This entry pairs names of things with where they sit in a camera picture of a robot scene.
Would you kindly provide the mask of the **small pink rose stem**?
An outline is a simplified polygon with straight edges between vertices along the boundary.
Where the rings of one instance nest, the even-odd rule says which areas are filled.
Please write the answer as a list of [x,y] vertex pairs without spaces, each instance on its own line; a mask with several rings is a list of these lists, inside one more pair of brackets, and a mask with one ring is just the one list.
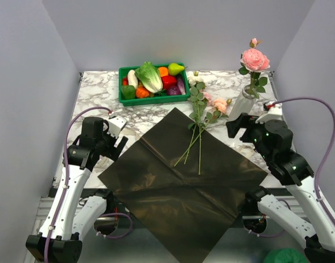
[[190,114],[193,122],[188,125],[188,129],[192,131],[192,136],[184,153],[176,161],[174,167],[177,166],[182,160],[186,164],[189,157],[190,151],[195,143],[199,144],[199,153],[198,153],[198,174],[201,173],[201,148],[202,148],[202,135],[207,128],[216,124],[221,118],[228,118],[227,108],[229,104],[225,99],[215,99],[211,101],[212,109],[206,111],[207,99],[202,100],[196,99],[192,102],[193,112]]

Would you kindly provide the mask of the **cream ribbon gold text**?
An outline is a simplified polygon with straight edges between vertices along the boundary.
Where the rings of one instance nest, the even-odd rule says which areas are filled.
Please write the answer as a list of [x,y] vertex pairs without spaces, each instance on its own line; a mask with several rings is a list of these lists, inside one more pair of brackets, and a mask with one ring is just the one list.
[[[140,136],[138,135],[137,132],[135,132],[134,130],[130,130],[130,129],[123,129],[123,131],[119,134],[119,138],[118,140],[115,142],[114,146],[118,147],[119,143],[121,142],[123,137],[127,137],[128,140],[122,150],[122,152],[120,153],[120,156],[129,148],[131,147],[134,142],[140,138]],[[108,157],[100,157],[100,160],[97,163],[97,167],[101,168],[101,169],[106,169],[109,165],[111,165],[113,163],[113,161],[111,159],[109,159]]]

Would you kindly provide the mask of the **peach pink rose stem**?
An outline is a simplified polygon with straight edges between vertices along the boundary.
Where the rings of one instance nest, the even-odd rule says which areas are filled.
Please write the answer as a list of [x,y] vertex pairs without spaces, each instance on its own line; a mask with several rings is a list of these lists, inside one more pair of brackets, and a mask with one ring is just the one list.
[[199,130],[199,133],[206,127],[206,124],[210,121],[211,113],[206,112],[205,117],[203,117],[205,109],[207,106],[211,105],[211,96],[207,92],[199,92],[197,95],[192,95],[191,97],[193,112],[189,117],[193,120],[193,123],[188,125],[188,129],[192,129],[192,137],[187,148],[186,157],[184,159],[184,164],[186,164],[189,157],[190,148],[193,145],[195,132]]

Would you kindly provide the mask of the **white flower stem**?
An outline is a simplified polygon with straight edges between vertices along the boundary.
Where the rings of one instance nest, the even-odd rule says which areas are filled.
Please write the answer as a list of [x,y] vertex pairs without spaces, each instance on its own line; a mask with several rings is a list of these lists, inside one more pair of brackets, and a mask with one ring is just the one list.
[[198,157],[198,175],[201,174],[201,133],[202,129],[205,127],[203,114],[207,105],[207,99],[203,93],[205,89],[205,83],[203,79],[199,76],[198,72],[195,71],[193,76],[188,80],[190,86],[190,101],[192,103],[193,112],[189,115],[193,123],[188,125],[188,129],[192,130],[192,137],[190,144],[187,149],[187,155],[184,160],[186,164],[189,157],[190,150],[197,140],[199,140],[199,157]]

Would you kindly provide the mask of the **large pink rose stem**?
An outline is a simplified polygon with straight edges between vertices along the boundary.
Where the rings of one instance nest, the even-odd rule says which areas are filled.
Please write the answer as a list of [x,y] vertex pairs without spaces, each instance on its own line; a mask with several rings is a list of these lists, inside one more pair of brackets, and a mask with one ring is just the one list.
[[259,99],[260,93],[265,93],[264,86],[268,83],[267,77],[261,74],[270,68],[270,60],[257,49],[261,43],[257,38],[250,40],[249,48],[241,53],[239,73],[250,76],[250,84],[244,88],[246,96],[250,99]]

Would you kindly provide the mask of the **black wrapping paper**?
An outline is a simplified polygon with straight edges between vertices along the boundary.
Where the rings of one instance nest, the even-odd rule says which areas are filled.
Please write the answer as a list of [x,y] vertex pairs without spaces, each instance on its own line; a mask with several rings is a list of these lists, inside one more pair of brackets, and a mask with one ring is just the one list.
[[179,262],[202,262],[267,173],[208,132],[191,145],[190,123],[171,110],[99,179]]

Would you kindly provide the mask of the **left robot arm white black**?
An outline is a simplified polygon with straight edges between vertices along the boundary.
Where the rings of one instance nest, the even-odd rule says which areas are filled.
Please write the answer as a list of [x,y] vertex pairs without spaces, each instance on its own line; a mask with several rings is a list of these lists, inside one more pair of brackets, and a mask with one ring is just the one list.
[[113,193],[109,190],[91,194],[77,210],[81,194],[100,157],[116,161],[128,138],[120,137],[126,126],[123,117],[86,117],[81,133],[67,148],[67,160],[54,201],[38,233],[30,235],[26,248],[39,262],[77,262],[83,238],[100,216],[113,212]]

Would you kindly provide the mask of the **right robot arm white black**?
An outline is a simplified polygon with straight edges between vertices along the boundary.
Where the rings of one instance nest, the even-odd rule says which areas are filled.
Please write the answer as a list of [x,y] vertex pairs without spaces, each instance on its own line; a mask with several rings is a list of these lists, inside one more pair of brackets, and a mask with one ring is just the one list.
[[273,219],[300,244],[310,262],[335,262],[335,225],[320,203],[324,196],[315,189],[313,170],[303,156],[291,149],[293,133],[287,124],[276,118],[261,123],[257,116],[242,113],[226,126],[230,138],[245,129],[240,140],[254,145],[271,174],[296,199],[308,220],[283,206],[264,187],[246,194],[245,210]]

